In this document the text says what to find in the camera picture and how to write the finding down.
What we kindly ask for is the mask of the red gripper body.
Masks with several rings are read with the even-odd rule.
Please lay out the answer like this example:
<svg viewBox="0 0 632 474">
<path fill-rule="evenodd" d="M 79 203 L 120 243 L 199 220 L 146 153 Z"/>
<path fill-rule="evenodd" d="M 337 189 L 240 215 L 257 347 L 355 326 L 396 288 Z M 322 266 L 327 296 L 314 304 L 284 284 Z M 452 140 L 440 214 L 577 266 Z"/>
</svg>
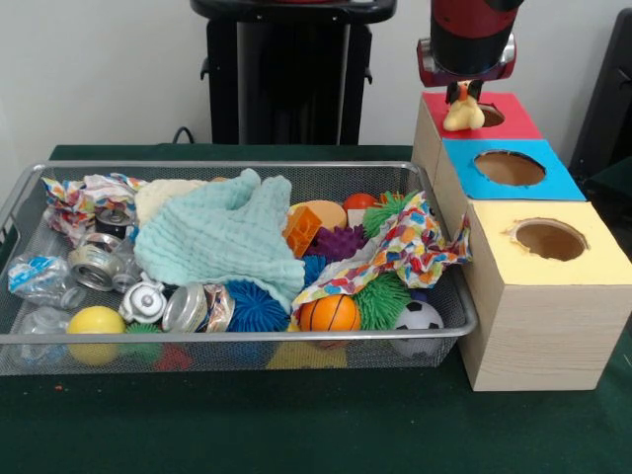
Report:
<svg viewBox="0 0 632 474">
<path fill-rule="evenodd" d="M 417 45 L 420 79 L 425 87 L 442 87 L 452 82 L 467 80 L 495 81 L 509 78 L 514 72 L 517 47 L 510 33 L 499 61 L 490 69 L 476 74 L 457 74 L 444 69 L 434 58 L 430 39 L 420 39 Z"/>
</svg>

